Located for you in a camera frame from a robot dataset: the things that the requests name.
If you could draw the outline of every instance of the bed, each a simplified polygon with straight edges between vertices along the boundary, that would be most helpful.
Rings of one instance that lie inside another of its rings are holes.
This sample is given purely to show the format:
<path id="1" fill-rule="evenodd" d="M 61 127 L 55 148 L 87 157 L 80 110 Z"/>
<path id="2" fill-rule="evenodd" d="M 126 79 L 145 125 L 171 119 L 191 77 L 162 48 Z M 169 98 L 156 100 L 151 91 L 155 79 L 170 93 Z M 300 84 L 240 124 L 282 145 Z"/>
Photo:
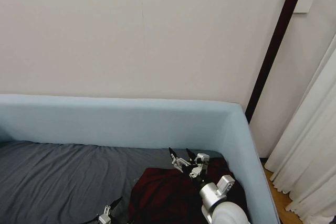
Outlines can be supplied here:
<path id="1" fill-rule="evenodd" d="M 120 196 L 124 221 L 144 169 L 171 168 L 168 147 L 223 155 L 252 223 L 280 223 L 239 104 L 4 94 L 0 141 L 1 223 L 80 223 Z"/>

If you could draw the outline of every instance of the white curtain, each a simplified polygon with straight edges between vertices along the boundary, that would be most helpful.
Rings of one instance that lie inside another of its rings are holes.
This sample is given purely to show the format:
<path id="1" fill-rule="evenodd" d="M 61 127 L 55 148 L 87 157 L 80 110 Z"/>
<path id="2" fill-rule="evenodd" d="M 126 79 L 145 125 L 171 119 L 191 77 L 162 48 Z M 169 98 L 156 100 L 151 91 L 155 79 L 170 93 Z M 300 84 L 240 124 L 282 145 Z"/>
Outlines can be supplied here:
<path id="1" fill-rule="evenodd" d="M 336 36 L 265 167 L 305 224 L 336 215 Z"/>

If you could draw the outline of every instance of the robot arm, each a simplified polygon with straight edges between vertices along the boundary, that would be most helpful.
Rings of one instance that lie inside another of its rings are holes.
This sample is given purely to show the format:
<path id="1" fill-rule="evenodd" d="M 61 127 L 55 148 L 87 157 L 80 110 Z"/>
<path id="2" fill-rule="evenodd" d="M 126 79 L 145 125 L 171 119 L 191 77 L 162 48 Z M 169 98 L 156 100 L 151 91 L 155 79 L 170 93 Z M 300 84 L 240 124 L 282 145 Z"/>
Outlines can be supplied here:
<path id="1" fill-rule="evenodd" d="M 199 195 L 202 198 L 202 213 L 209 224 L 248 224 L 244 211 L 236 204 L 227 202 L 226 194 L 231 189 L 235 180 L 230 175 L 220 178 L 217 185 L 206 180 L 209 156 L 198 153 L 196 156 L 187 149 L 189 161 L 176 155 L 169 148 L 173 166 L 180 172 L 189 174 L 199 187 Z"/>

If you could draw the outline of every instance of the dark wooden door frame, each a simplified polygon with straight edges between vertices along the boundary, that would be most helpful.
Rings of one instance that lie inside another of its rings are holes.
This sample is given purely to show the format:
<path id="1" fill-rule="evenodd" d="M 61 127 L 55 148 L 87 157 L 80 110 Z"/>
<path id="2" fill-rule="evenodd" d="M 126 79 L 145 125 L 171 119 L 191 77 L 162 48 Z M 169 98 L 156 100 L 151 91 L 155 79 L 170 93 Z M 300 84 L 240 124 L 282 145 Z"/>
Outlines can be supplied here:
<path id="1" fill-rule="evenodd" d="M 254 85 L 252 95 L 248 102 L 248 106 L 245 111 L 246 119 L 248 123 L 251 121 L 254 110 L 258 104 L 261 92 L 266 83 L 269 72 L 271 71 L 273 62 L 280 48 L 281 42 L 284 38 L 285 32 L 287 30 L 288 24 L 294 12 L 295 6 L 298 0 L 285 0 L 283 4 L 277 25 L 275 27 L 272 39 L 269 43 L 264 61 L 261 65 L 261 69 L 257 78 L 257 81 Z"/>

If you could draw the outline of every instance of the gray bed sheet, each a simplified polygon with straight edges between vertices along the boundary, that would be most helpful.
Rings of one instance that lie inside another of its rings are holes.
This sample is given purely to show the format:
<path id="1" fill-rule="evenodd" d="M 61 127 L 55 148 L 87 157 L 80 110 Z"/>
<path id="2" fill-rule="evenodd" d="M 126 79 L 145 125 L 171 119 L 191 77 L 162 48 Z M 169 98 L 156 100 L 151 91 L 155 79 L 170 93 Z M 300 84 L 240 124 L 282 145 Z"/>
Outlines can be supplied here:
<path id="1" fill-rule="evenodd" d="M 185 150 L 176 153 L 187 158 Z M 121 196 L 114 216 L 125 223 L 131 190 L 148 167 L 171 169 L 168 150 L 2 143 L 0 223 L 81 223 Z"/>

